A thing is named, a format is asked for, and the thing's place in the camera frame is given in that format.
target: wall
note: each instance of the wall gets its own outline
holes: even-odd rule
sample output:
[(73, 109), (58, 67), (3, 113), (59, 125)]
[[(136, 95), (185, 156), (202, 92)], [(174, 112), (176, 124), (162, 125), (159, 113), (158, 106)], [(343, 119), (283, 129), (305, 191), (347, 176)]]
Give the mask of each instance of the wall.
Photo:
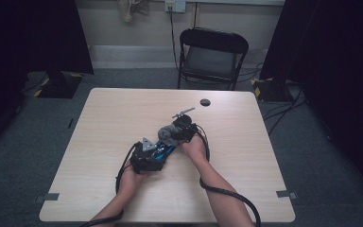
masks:
[[(111, 45), (123, 50), (125, 46), (133, 46), (133, 50), (136, 50), (135, 46), (150, 47), (149, 51), (153, 47), (171, 50), (171, 23), (169, 14), (164, 12), (164, 1), (149, 1), (149, 15), (133, 13), (130, 23), (121, 19), (117, 1), (76, 2), (88, 45)], [(187, 2), (185, 13), (173, 13), (176, 46), (179, 46), (180, 33), (196, 21), (196, 26), (239, 33), (250, 44), (252, 62), (261, 62), (283, 7), (282, 4), (273, 5), (276, 6)]]

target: gray carpet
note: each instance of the gray carpet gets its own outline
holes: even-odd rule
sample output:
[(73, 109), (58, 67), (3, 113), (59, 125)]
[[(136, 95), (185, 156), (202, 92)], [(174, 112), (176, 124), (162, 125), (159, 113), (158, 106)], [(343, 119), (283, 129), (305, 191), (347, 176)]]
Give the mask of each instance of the gray carpet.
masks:
[[(41, 222), (42, 204), (35, 198), (48, 192), (90, 90), (174, 89), (176, 75), (175, 69), (100, 69), (94, 76), (85, 76), (73, 99), (36, 98), (32, 95), (37, 88), (26, 92), (22, 110), (0, 136), (0, 226), (79, 226)], [(26, 88), (38, 82), (43, 73), (29, 77)], [(225, 85), (191, 82), (183, 82), (181, 87), (225, 89)], [(236, 90), (251, 91), (251, 84), (240, 82)], [(291, 88), (294, 96), (298, 90)], [(263, 115), (286, 108), (280, 105), (259, 103)], [(268, 130), (277, 118), (266, 121)], [(68, 129), (71, 119), (73, 125)], [(306, 104), (288, 112), (276, 126), (270, 140), (287, 189), (298, 195), (292, 201), (296, 220), (263, 226), (363, 226), (363, 179), (327, 136), (323, 123)]]

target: black chair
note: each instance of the black chair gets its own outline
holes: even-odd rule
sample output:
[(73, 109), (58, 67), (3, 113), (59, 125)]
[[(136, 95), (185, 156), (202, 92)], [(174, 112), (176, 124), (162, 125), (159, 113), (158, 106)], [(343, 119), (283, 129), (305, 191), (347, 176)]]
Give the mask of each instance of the black chair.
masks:
[(194, 27), (181, 33), (181, 55), (178, 89), (181, 79), (204, 79), (232, 85), (249, 50), (249, 43), (240, 35), (209, 28)]

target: baseboard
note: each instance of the baseboard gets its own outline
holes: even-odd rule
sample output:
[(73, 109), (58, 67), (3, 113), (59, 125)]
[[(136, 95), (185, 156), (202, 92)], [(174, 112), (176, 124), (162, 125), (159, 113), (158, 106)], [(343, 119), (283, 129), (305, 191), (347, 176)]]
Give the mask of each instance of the baseboard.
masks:
[[(244, 61), (244, 68), (255, 68), (264, 62), (266, 49), (253, 49)], [(180, 48), (176, 48), (179, 63)], [(90, 57), (93, 68), (171, 68), (175, 58), (171, 46), (92, 45)]]

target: light wood tabletop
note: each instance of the light wood tabletop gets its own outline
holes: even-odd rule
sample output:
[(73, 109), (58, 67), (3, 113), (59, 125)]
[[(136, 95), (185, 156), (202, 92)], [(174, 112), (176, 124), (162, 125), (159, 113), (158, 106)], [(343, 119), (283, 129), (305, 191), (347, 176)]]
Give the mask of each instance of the light wood tabletop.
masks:
[[(211, 105), (200, 101), (207, 98)], [(42, 221), (87, 221), (115, 196), (115, 177), (130, 147), (173, 115), (188, 113), (208, 136), (212, 166), (258, 209), (263, 222), (291, 222), (285, 183), (255, 96), (249, 92), (95, 88), (89, 94), (49, 193)], [(176, 148), (125, 208), (122, 222), (216, 222), (199, 174)]]

